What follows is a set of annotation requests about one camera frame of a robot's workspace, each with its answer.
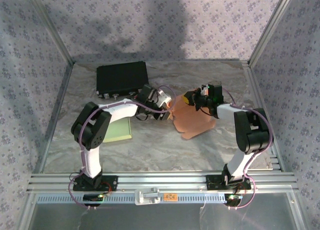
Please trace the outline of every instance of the wall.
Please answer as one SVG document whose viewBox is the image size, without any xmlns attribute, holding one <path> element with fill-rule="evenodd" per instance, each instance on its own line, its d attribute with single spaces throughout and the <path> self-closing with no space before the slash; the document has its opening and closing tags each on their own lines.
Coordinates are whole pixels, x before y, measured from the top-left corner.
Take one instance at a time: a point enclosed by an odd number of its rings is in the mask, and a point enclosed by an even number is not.
<svg viewBox="0 0 320 230">
<path fill-rule="evenodd" d="M 292 0 L 253 68 L 287 170 L 320 229 L 320 0 Z"/>
<path fill-rule="evenodd" d="M 278 0 L 42 0 L 75 62 L 249 59 Z"/>
<path fill-rule="evenodd" d="M 0 0 L 0 229 L 13 229 L 67 64 L 29 0 Z"/>
</svg>

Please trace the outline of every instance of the gray marble tabletop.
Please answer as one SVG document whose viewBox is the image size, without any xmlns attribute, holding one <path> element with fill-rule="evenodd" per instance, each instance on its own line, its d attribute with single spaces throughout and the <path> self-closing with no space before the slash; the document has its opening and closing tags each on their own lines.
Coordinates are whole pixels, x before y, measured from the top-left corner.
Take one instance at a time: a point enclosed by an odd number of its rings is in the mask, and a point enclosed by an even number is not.
<svg viewBox="0 0 320 230">
<path fill-rule="evenodd" d="M 73 172 L 81 168 L 79 145 L 71 126 L 84 105 L 110 103 L 96 95 L 96 67 L 102 64 L 75 64 L 64 96 L 45 172 Z M 149 82 L 153 87 L 170 86 L 177 95 L 212 80 L 222 82 L 237 104 L 253 107 L 249 86 L 239 61 L 148 62 Z M 176 131 L 173 122 L 153 118 L 141 122 L 131 118 L 132 139 L 100 146 L 104 172 L 222 170 L 237 149 L 234 126 L 217 120 L 216 126 L 190 140 Z M 271 168 L 268 154 L 262 154 L 252 169 Z"/>
</svg>

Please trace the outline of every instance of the black case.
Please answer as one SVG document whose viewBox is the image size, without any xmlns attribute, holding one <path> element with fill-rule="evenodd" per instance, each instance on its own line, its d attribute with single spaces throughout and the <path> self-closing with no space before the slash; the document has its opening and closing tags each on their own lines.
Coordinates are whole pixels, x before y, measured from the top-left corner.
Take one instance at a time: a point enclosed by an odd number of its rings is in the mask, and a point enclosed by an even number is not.
<svg viewBox="0 0 320 230">
<path fill-rule="evenodd" d="M 143 61 L 104 65 L 96 69 L 96 90 L 100 98 L 128 95 L 149 84 L 146 63 Z"/>
</svg>

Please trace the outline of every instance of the green notebook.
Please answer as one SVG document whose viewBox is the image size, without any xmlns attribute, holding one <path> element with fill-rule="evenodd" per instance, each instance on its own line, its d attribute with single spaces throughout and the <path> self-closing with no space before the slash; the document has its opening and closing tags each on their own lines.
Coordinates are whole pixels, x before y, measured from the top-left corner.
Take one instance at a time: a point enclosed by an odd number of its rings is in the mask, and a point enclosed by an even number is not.
<svg viewBox="0 0 320 230">
<path fill-rule="evenodd" d="M 108 143 L 131 138 L 130 118 L 123 118 L 109 124 L 103 142 Z"/>
</svg>

